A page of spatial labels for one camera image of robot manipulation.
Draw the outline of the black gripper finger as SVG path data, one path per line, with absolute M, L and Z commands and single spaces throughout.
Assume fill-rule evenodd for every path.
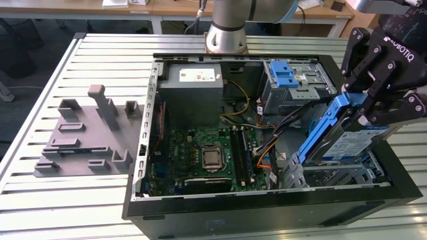
M 360 125 L 403 123 L 427 117 L 427 94 L 411 92 L 400 99 L 388 96 L 381 101 L 368 98 L 361 106 Z
M 345 109 L 399 110 L 405 90 L 405 45 L 380 28 L 350 30 L 340 67 L 344 83 L 340 98 Z

